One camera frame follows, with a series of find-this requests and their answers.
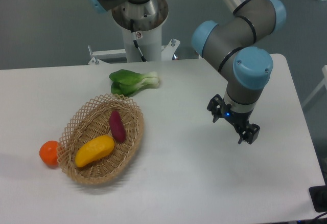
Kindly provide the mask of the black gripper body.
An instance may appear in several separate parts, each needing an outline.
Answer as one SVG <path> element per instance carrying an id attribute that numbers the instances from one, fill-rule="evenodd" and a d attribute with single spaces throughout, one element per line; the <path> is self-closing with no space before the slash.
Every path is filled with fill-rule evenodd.
<path id="1" fill-rule="evenodd" d="M 231 109 L 231 104 L 224 103 L 220 108 L 223 118 L 234 127 L 239 135 L 247 135 L 250 132 L 254 132 L 254 126 L 249 122 L 253 110 L 239 113 Z"/>

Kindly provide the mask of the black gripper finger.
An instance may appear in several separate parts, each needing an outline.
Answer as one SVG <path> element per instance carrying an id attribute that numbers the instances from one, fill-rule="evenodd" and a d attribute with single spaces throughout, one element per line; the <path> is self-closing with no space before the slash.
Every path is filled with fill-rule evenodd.
<path id="1" fill-rule="evenodd" d="M 223 105 L 223 99 L 220 95 L 216 94 L 212 97 L 207 105 L 207 110 L 211 112 L 213 116 L 213 123 L 217 122 L 220 118 L 223 117 L 221 106 Z"/>
<path id="2" fill-rule="evenodd" d="M 257 138 L 260 132 L 260 127 L 256 124 L 247 124 L 245 128 L 240 128 L 238 132 L 240 138 L 238 144 L 246 142 L 251 145 Z"/>

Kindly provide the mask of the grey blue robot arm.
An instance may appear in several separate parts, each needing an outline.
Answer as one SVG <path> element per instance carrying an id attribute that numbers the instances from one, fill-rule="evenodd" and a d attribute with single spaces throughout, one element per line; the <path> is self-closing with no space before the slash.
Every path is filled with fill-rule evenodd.
<path id="1" fill-rule="evenodd" d="M 99 13 L 111 12 L 122 29 L 129 62 L 163 60 L 161 26 L 168 17 L 166 0 L 90 0 Z M 207 109 L 214 120 L 230 123 L 240 142 L 253 143 L 260 127 L 249 118 L 270 79 L 273 60 L 255 43 L 283 26 L 286 9 L 279 0 L 224 0 L 234 19 L 225 25 L 209 20 L 192 36 L 192 47 L 227 81 L 223 97 Z"/>

